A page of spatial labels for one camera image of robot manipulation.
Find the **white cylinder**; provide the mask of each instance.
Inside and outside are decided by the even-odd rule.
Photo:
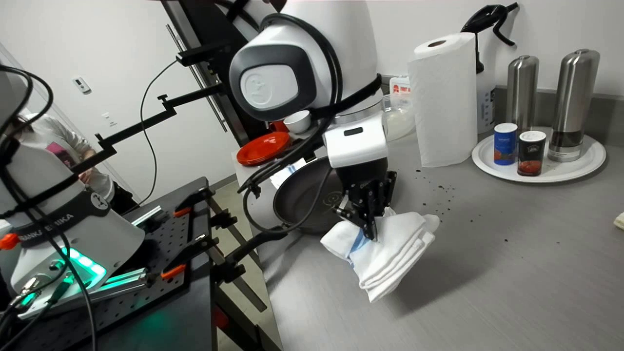
[[[463,162],[477,142],[473,35],[446,35],[412,49],[409,80],[420,168]]]

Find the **white plate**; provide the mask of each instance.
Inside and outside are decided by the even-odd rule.
[[[596,172],[604,164],[604,160],[605,160],[604,146],[586,135],[580,140],[580,158],[572,162],[555,162],[545,158],[543,170],[537,177],[518,175],[516,164],[510,164],[510,166],[492,164],[492,136],[483,138],[471,150],[471,162],[481,172],[500,179],[518,181],[518,183],[561,183],[561,181],[578,179]]]

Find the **wire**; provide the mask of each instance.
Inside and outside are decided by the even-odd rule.
[[[163,72],[167,72],[175,62],[176,62],[176,60],[171,60],[171,62],[169,62],[165,68],[161,68],[161,70],[151,78],[151,82],[145,86],[145,90],[143,90],[143,94],[141,94],[141,99],[139,99],[139,109],[137,109],[139,121],[143,121],[143,115],[141,115],[143,99],[147,97],[153,82],[155,82]],[[153,195],[155,181],[157,181],[157,156],[155,156],[153,144],[151,144],[151,140],[149,140],[149,136],[147,136],[147,131],[141,131],[141,135],[143,135],[143,140],[147,142],[149,152],[151,152],[153,174],[151,174],[151,185],[149,185],[147,195],[145,195],[141,201],[137,201],[137,205],[136,205],[134,209],[141,207],[141,205]]]
[[[59,296],[65,292],[65,289],[69,287],[67,281],[61,281],[54,292],[50,294],[50,298],[46,300],[44,308],[40,310],[38,316],[34,316],[34,320],[30,320],[24,328],[19,330],[19,333],[15,333],[9,341],[3,343],[1,351],[11,349],[32,326],[36,326],[44,314],[59,300]]]
[[[65,271],[65,267],[61,265],[61,269],[50,281],[34,287],[32,291],[26,291],[26,294],[20,294],[17,300],[11,300],[0,318],[0,326],[3,326],[9,312],[13,312],[17,308],[17,304],[20,304],[30,292],[40,292],[42,289],[50,287],[52,283],[56,283],[63,275],[63,271]]]
[[[13,68],[13,66],[3,66],[0,64],[0,72],[9,72],[9,74],[17,74],[24,80],[24,96],[22,99],[17,103],[17,107],[9,113],[9,117],[1,123],[0,127],[0,136],[3,135],[3,131],[9,127],[11,119],[17,119],[17,113],[24,107],[24,103],[30,99],[32,94],[32,80],[28,78],[28,74],[24,70]]]
[[[0,170],[0,177],[7,189],[7,193],[13,197],[13,201],[19,205],[26,195],[22,193],[22,189],[15,183],[15,179],[7,174],[7,170]],[[38,207],[32,207],[32,211],[38,216],[44,216],[42,211]],[[93,308],[91,308],[91,298],[89,292],[85,291],[85,285],[81,281],[81,277],[77,275],[73,263],[69,261],[67,253],[69,253],[69,242],[65,240],[63,232],[56,232],[58,228],[50,222],[50,230],[56,232],[56,236],[59,236],[61,246],[65,248],[65,252],[61,252],[58,248],[58,244],[54,242],[52,234],[46,230],[44,224],[38,222],[38,218],[30,213],[30,211],[22,211],[26,214],[26,218],[38,226],[38,230],[42,232],[42,236],[48,240],[48,244],[56,250],[56,253],[61,257],[63,265],[71,271],[71,275],[75,277],[75,283],[81,291],[83,296],[83,304],[85,304],[85,312],[89,318],[89,331],[91,331],[91,351],[97,351],[97,330],[95,330],[95,318],[93,318]]]
[[[52,97],[54,97],[54,96],[52,96],[48,84],[46,84],[42,78],[38,78],[38,76],[34,76],[34,74],[30,74],[30,72],[19,70],[19,68],[0,66],[0,70],[19,74],[19,76],[24,78],[24,82],[26,82],[26,94],[24,94],[24,97],[20,99],[20,103],[17,105],[17,109],[5,119],[5,123],[0,127],[0,131],[3,133],[3,131],[7,129],[7,125],[9,125],[13,119],[17,119],[17,113],[22,109],[22,105],[28,101],[30,92],[32,92],[32,82],[30,82],[32,78],[34,78],[36,82],[40,82],[40,84],[44,86],[44,90],[48,92],[48,99],[46,99],[44,107],[42,107],[42,109],[34,115],[34,119],[30,121],[30,123],[34,123],[34,121],[52,105]],[[24,191],[15,183],[15,179],[9,175],[9,172],[7,172],[5,168],[0,168],[0,177],[1,177],[1,183],[5,185],[7,193],[9,193],[9,195],[13,197],[13,201],[17,203],[17,207],[22,205],[22,203],[26,201],[26,195],[24,195]],[[71,263],[69,257],[67,257],[69,244],[67,244],[65,236],[63,236],[61,232],[56,234],[56,236],[59,236],[59,240],[61,240],[61,244],[63,244],[63,248],[65,248],[65,253],[63,253],[63,252],[58,248],[58,244],[54,242],[52,234],[46,230],[46,226],[44,226],[42,222],[38,222],[38,218],[36,218],[36,216],[44,218],[44,213],[42,213],[38,207],[32,207],[30,211],[22,211],[22,213],[24,213],[24,216],[26,216],[34,226],[38,226],[40,234],[50,242],[50,246],[56,250],[56,253],[61,257],[61,261],[65,263],[65,267],[67,267],[67,269],[71,271],[71,275],[75,277],[75,283],[77,283],[77,287],[79,287],[79,291],[81,291],[81,296],[83,296],[83,302],[85,302],[85,310],[87,310],[87,318],[89,318],[91,349],[97,351],[97,330],[95,330],[95,318],[93,318],[91,300],[89,300],[89,294],[87,294],[87,289],[85,289],[81,277],[77,275],[73,263]]]
[[[52,304],[46,304],[38,316],[34,316],[34,320],[30,320],[28,324],[24,324],[24,328],[19,330],[19,333],[15,333],[9,341],[5,341],[1,345],[1,351],[9,351],[32,326],[36,326],[44,314],[52,308]]]
[[[227,0],[214,0],[214,4],[217,4],[217,6],[225,8],[225,10],[233,8],[233,4],[227,2]],[[239,19],[243,19],[251,29],[258,31],[256,21],[245,10],[239,12]]]
[[[262,234],[278,236],[278,234],[286,234],[286,232],[297,230],[297,228],[311,216],[313,207],[315,207],[315,203],[319,201],[319,195],[321,195],[321,191],[323,191],[323,187],[325,187],[325,183],[327,183],[327,179],[329,179],[329,174],[331,174],[331,170],[325,172],[323,179],[321,179],[319,185],[315,187],[315,193],[313,193],[313,197],[311,197],[311,205],[309,205],[309,209],[305,211],[305,214],[303,214],[299,220],[295,220],[292,226],[274,230],[274,228],[262,228],[258,222],[254,222],[253,216],[251,216],[251,213],[249,213],[249,193],[251,193],[251,191],[245,191],[245,195],[243,195],[243,199],[241,199],[241,209],[243,209],[247,220],[251,222],[251,226],[254,226],[254,228],[260,230]]]
[[[293,23],[295,27],[303,29],[319,47],[319,51],[323,53],[325,60],[327,60],[327,68],[329,68],[329,78],[331,78],[331,97],[329,97],[329,107],[332,107],[334,103],[338,103],[340,96],[342,96],[342,70],[340,64],[336,60],[336,55],[331,47],[331,43],[315,29],[311,27],[307,21],[301,21],[297,18],[286,16],[286,14],[272,14],[266,16],[262,25],[268,25],[272,21],[288,21]],[[299,142],[299,146],[292,148],[286,156],[282,156],[278,162],[264,166],[260,170],[256,170],[249,179],[243,181],[243,185],[237,189],[237,193],[241,193],[243,189],[247,189],[251,183],[258,183],[262,179],[266,179],[266,175],[272,175],[276,170],[284,168],[286,162],[290,158],[293,158],[295,154],[299,154],[299,150],[303,150],[305,146],[309,146],[313,142],[315,136],[319,136],[321,133],[327,131],[327,127],[331,125],[334,117],[332,109],[327,109],[325,119],[321,121],[321,125],[311,133],[311,136],[307,136],[303,142]]]

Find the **cloth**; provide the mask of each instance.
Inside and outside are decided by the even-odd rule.
[[[67,168],[81,162],[81,156],[91,148],[77,133],[67,129],[54,117],[40,117],[30,125],[32,131],[22,131],[19,142],[28,142],[56,154]],[[91,181],[87,183],[102,201],[110,203],[114,197],[112,179],[108,174],[93,168]]]
[[[336,222],[321,246],[352,265],[358,287],[373,302],[391,292],[424,253],[438,228],[436,216],[416,213],[393,214],[385,211],[375,218],[377,238],[370,242],[352,222]]]

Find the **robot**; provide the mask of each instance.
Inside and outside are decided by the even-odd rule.
[[[348,209],[340,209],[342,216],[373,238],[373,218],[381,216],[389,203],[393,174],[387,172],[385,160],[379,76],[366,4],[288,0],[280,14],[264,18],[260,33],[233,57],[227,84],[235,101],[258,121],[284,119],[299,109],[307,109],[315,121],[309,138],[282,162],[256,172],[243,189],[251,191],[286,162],[307,156],[323,144],[348,199]],[[22,88],[9,74],[1,74],[0,90],[0,125],[3,125],[13,117],[9,111],[22,99]],[[188,94],[190,97],[163,103],[165,111],[141,129],[175,115],[175,105],[206,94],[194,92]],[[130,135],[114,135],[106,138],[108,144],[98,136],[102,152],[81,170],[114,154],[112,140],[126,136]],[[71,248],[67,257],[87,291],[102,285],[137,250],[143,240],[141,230],[108,211],[97,195],[71,177],[77,170],[67,170],[42,146],[9,140],[5,131],[0,135],[0,144],[0,213],[3,214],[0,228],[19,232],[20,242],[11,275],[13,289],[22,291],[32,283],[52,281],[61,267],[54,244],[65,248],[65,242]],[[56,189],[38,197],[38,222],[24,216],[24,205],[19,207],[13,201],[17,187],[24,201]],[[54,287],[42,289],[22,318],[36,316]],[[79,296],[77,287],[71,285],[65,296]]]
[[[245,113],[258,121],[284,119],[299,109],[317,119],[309,144],[256,172],[241,189],[253,191],[286,162],[319,146],[315,138],[321,138],[348,199],[348,211],[338,209],[340,216],[373,238],[373,216],[381,216],[389,203],[395,175],[387,172],[375,45],[366,4],[288,0],[235,53],[229,88]]]

